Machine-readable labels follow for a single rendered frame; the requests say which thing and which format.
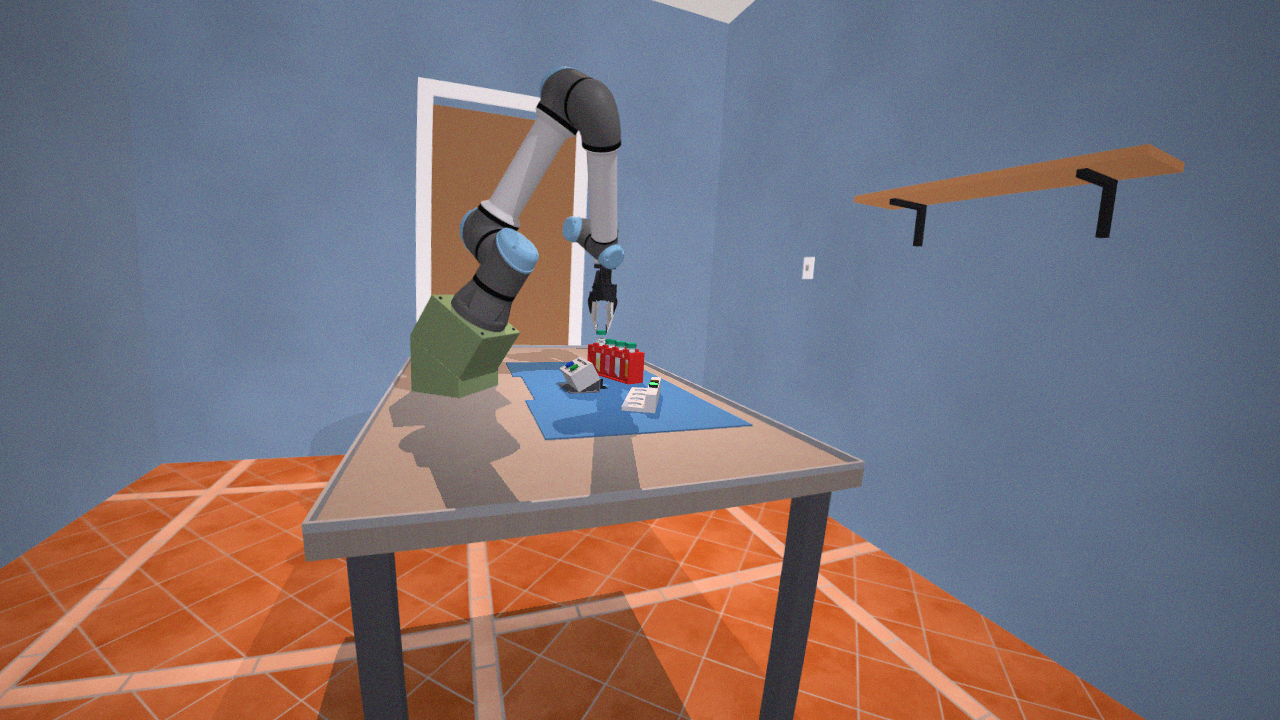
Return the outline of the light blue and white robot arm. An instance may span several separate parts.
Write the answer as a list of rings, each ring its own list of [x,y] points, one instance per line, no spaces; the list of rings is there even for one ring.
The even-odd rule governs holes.
[[[539,92],[538,119],[492,199],[467,211],[460,223],[461,240],[480,266],[451,305],[484,331],[504,331],[511,305],[538,263],[538,249],[517,232],[518,217],[564,140],[577,132],[588,152],[590,219],[568,217],[562,228],[564,240],[580,243],[607,269],[625,260],[617,218],[621,127],[611,90],[581,70],[556,67],[541,79]]]

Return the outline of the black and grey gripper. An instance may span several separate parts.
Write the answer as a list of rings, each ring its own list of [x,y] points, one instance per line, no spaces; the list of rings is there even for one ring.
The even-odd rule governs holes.
[[[598,266],[600,266],[600,268],[598,268]],[[613,316],[614,316],[614,309],[617,307],[617,297],[616,297],[616,295],[617,295],[617,284],[612,284],[611,283],[612,269],[607,269],[602,264],[594,264],[594,268],[600,269],[600,272],[599,272],[599,281],[598,281],[598,283],[600,283],[600,284],[593,283],[593,292],[589,293],[588,306],[589,306],[589,311],[590,311],[590,315],[591,315],[591,319],[593,319],[593,327],[594,327],[595,332],[596,332],[596,320],[595,320],[595,316],[596,316],[596,311],[599,309],[598,301],[605,301],[605,302],[609,301],[611,302],[611,304],[608,302],[605,305],[605,310],[607,310],[605,333],[607,333],[609,331],[609,328],[611,328],[611,323],[612,323]],[[603,282],[605,282],[605,284],[608,284],[608,283],[609,284],[604,286]],[[596,293],[594,296],[595,284],[596,284]],[[596,306],[596,304],[598,304],[598,306]],[[612,313],[612,319],[611,319],[611,313]]]

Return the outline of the blue flat mat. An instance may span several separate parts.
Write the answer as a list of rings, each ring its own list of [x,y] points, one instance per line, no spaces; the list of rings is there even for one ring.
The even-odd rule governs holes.
[[[521,377],[534,400],[525,400],[545,439],[571,439],[602,436],[632,436],[675,430],[703,430],[753,427],[751,423],[717,407],[660,378],[657,413],[621,411],[632,387],[648,388],[650,372],[643,383],[625,384],[605,377],[598,393],[570,395],[561,366],[567,363],[506,363],[513,377]]]

